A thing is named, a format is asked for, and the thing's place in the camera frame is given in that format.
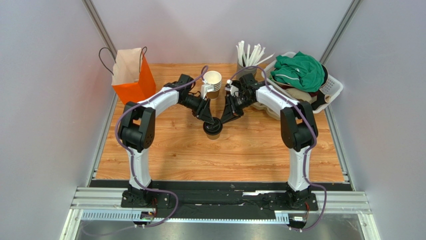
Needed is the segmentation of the black cup lid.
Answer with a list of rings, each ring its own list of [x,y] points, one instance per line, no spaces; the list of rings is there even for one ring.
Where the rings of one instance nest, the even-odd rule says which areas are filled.
[[[218,117],[213,117],[213,123],[203,123],[203,130],[208,136],[218,136],[223,130],[223,124]]]

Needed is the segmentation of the orange paper bag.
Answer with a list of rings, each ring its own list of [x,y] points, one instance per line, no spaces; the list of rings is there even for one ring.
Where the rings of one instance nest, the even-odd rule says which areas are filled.
[[[156,93],[156,81],[152,75],[146,53],[148,48],[121,49],[117,51],[111,73],[111,86],[119,100],[138,103]]]

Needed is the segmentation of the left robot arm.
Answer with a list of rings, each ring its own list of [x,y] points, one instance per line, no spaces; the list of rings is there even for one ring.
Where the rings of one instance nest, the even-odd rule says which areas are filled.
[[[115,136],[126,149],[130,166],[128,190],[123,193],[127,201],[139,201],[146,205],[151,200],[154,189],[149,173],[149,148],[155,137],[156,117],[167,108],[180,104],[192,111],[203,121],[206,134],[217,135],[222,130],[220,120],[213,117],[210,100],[203,95],[191,93],[195,79],[182,74],[178,81],[167,83],[152,97],[141,101],[129,101],[117,123]]]

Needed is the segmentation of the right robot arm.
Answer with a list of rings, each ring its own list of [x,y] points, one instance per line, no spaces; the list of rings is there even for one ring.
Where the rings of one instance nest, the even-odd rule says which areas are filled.
[[[244,108],[260,103],[279,115],[281,139],[289,150],[290,172],[283,200],[291,209],[305,207],[311,193],[309,166],[318,128],[311,104],[288,99],[268,82],[257,81],[248,73],[225,85],[225,105],[221,124],[237,120]]]

